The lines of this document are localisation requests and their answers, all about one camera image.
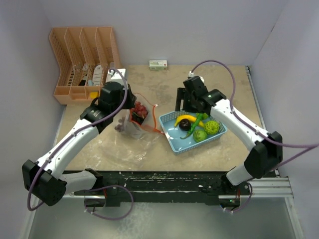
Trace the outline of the clear zip top bag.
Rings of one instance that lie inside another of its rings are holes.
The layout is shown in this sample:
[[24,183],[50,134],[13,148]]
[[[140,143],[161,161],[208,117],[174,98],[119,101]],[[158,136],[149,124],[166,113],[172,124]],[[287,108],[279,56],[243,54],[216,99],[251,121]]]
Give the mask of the clear zip top bag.
[[154,144],[163,131],[158,129],[156,119],[157,104],[153,104],[144,95],[134,93],[136,101],[129,110],[121,110],[115,117],[112,127],[115,142],[112,152],[118,159],[139,160]]

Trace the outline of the light blue plastic basket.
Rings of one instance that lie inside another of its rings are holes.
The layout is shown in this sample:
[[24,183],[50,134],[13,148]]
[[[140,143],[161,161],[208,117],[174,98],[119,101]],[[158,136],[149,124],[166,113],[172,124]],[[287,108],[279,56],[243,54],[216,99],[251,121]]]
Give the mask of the light blue plastic basket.
[[208,117],[203,119],[202,123],[210,121],[218,123],[219,126],[213,127],[216,132],[215,134],[208,134],[205,132],[203,127],[197,125],[192,134],[189,137],[184,138],[187,135],[188,130],[182,130],[178,124],[175,124],[177,118],[183,115],[196,117],[195,113],[188,113],[185,111],[173,111],[159,117],[159,123],[175,155],[190,151],[196,147],[217,140],[227,132],[226,125],[213,117]]

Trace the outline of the dark red grape bunch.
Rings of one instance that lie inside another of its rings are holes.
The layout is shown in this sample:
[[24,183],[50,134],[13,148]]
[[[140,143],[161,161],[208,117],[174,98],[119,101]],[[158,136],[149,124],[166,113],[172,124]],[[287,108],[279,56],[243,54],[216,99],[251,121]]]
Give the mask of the dark red grape bunch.
[[146,119],[146,118],[137,115],[137,113],[132,112],[132,119],[131,119],[131,121],[137,123],[138,125],[142,125],[143,122],[145,121],[145,119]]

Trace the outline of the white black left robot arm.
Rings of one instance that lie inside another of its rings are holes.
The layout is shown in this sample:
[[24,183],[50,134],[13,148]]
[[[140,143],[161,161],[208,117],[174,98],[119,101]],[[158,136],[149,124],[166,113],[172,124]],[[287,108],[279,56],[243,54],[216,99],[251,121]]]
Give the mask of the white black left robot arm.
[[28,191],[27,206],[33,211],[31,195],[41,203],[55,205],[65,194],[86,190],[98,195],[103,188],[103,177],[92,169],[64,174],[66,166],[92,139],[113,122],[122,109],[133,108],[136,97],[127,82],[107,82],[99,97],[80,115],[73,128],[48,153],[35,162],[22,165],[24,187]]

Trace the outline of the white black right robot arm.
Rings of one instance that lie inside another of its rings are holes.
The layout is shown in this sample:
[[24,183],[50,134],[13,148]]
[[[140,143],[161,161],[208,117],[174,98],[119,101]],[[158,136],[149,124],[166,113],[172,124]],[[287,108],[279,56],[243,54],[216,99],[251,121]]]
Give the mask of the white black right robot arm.
[[200,76],[184,81],[177,89],[175,110],[189,113],[206,113],[225,124],[246,146],[249,154],[243,164],[226,173],[222,191],[233,195],[239,184],[262,178],[283,160],[282,136],[269,133],[237,111],[219,90],[208,91]]

